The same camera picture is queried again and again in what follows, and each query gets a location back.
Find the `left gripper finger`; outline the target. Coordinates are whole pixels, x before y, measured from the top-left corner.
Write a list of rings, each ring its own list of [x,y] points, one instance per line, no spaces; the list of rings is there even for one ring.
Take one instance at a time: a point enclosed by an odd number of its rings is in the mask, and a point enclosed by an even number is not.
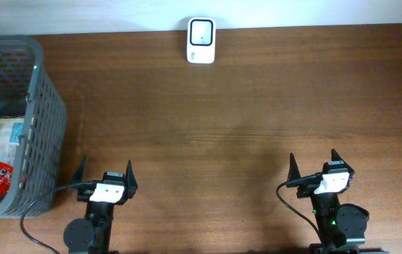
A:
[[[126,167],[126,185],[127,185],[128,189],[137,189],[138,188],[138,183],[135,179],[132,164],[131,164],[130,160],[128,160],[128,164]]]
[[[84,155],[80,163],[80,166],[76,169],[75,173],[71,177],[70,181],[71,188],[78,188],[83,184],[83,174],[86,162],[87,162],[87,156]]]

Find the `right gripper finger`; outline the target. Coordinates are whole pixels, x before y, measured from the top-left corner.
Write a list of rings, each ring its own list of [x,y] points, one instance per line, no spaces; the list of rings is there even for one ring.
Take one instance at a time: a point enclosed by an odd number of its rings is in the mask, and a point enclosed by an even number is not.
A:
[[[344,163],[345,161],[341,158],[341,156],[339,155],[339,153],[332,148],[331,149],[331,161],[332,162],[341,162]]]
[[[289,171],[287,181],[295,181],[300,178],[300,171],[293,153],[290,154],[289,158]]]

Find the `large yellow wipes bag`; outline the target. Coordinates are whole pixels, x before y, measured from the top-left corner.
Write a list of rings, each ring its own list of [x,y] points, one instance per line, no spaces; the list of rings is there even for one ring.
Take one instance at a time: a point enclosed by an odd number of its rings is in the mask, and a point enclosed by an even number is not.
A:
[[[14,165],[23,123],[23,117],[0,119],[0,162]]]

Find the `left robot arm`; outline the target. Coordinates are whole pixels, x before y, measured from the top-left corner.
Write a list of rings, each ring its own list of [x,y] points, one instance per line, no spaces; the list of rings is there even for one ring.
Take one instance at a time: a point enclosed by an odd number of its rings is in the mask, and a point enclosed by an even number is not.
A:
[[[138,189],[131,162],[125,173],[106,171],[102,179],[83,181],[87,158],[84,157],[71,178],[77,201],[86,204],[85,215],[74,219],[64,230],[63,241],[69,253],[108,254],[114,208],[124,205]]]

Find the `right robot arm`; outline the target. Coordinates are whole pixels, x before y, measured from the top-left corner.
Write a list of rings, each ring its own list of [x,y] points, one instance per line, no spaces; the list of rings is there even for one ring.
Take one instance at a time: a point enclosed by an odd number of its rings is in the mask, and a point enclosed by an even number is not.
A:
[[[357,205],[340,203],[339,194],[350,188],[354,169],[331,150],[331,159],[322,170],[301,176],[294,154],[290,154],[288,178],[281,186],[297,189],[297,198],[309,198],[315,221],[290,205],[287,207],[313,226],[320,243],[311,244],[310,253],[384,253],[381,248],[363,248],[370,213]]]

